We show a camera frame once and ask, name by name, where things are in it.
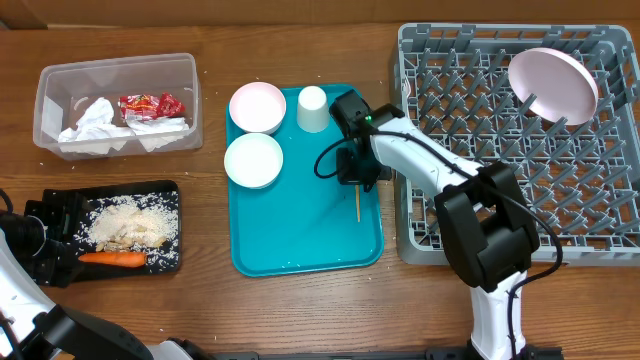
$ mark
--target red wrapper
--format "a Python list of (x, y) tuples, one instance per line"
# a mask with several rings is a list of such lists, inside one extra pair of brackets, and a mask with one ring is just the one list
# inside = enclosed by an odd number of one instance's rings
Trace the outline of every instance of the red wrapper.
[(163, 93), (160, 98), (152, 95), (120, 97), (120, 112), (125, 120), (155, 120), (176, 116), (184, 110), (184, 105), (169, 93)]

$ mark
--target gray dish rack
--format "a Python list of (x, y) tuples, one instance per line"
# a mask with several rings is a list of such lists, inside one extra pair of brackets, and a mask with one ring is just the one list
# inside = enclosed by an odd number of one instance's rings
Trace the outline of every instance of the gray dish rack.
[[(563, 51), (591, 72), (600, 94), (587, 123), (551, 124), (528, 111), (533, 97), (515, 96), (509, 61), (535, 47)], [(640, 265), (640, 141), (632, 107), (640, 72), (626, 29), (405, 24), (390, 70), (393, 103), (425, 134), (468, 159), (512, 167), (529, 206), (559, 234), (567, 263)], [(400, 257), (447, 264), (432, 199), (397, 174), (395, 203)], [(540, 241), (534, 260), (553, 261), (542, 230)]]

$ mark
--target clear plastic bin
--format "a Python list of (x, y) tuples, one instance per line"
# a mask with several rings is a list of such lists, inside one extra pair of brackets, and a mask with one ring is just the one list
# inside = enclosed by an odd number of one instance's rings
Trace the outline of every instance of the clear plastic bin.
[[(104, 97), (115, 115), (112, 123), (126, 126), (120, 96), (168, 92), (186, 108), (188, 130), (100, 140), (58, 142), (89, 105)], [(149, 144), (168, 142), (152, 151)], [(196, 149), (202, 146), (202, 101), (196, 63), (190, 54), (166, 54), (53, 65), (42, 70), (33, 116), (33, 142), (65, 160), (141, 155)]]

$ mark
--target turquoise tray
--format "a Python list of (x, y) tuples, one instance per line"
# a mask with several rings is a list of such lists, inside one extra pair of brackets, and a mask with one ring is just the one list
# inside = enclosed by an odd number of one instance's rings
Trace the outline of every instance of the turquoise tray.
[[(353, 89), (325, 85), (332, 104)], [(375, 263), (384, 250), (378, 189), (368, 194), (360, 186), (361, 220), (356, 216), (355, 186), (344, 186), (334, 177), (322, 180), (313, 173), (320, 152), (342, 138), (333, 120), (329, 127), (309, 134), (296, 121), (298, 94), (302, 88), (282, 89), (287, 113), (273, 134), (282, 147), (284, 165), (276, 181), (252, 190), (229, 179), (231, 258), (241, 273), (271, 276), (345, 269)], [(243, 135), (227, 107), (227, 146)], [(322, 160), (320, 171), (335, 170), (335, 152)]]

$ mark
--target wooden table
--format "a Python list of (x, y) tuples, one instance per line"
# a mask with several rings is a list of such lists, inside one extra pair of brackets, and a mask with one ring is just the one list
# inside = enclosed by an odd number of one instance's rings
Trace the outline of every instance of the wooden table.
[[(640, 38), (640, 21), (622, 25)], [(371, 267), (251, 279), (230, 259), (222, 157), (225, 106), (233, 92), (257, 79), (281, 87), (351, 83), (377, 107), (388, 99), (387, 64), (398, 27), (0, 33), (0, 186), (17, 211), (40, 199), (44, 188), (171, 179), (183, 194), (184, 258), (176, 275), (45, 292), (126, 327), (147, 344), (174, 336), (211, 352), (418, 351), (465, 344), (472, 327), (469, 289), (447, 267), (410, 266), (398, 258), (391, 184), (380, 186), (387, 241)], [(33, 104), (45, 66), (172, 52), (196, 58), (204, 93), (201, 149), (69, 163), (33, 144)], [(568, 359), (640, 357), (637, 268), (566, 268), (524, 293), (529, 343), (562, 346)]]

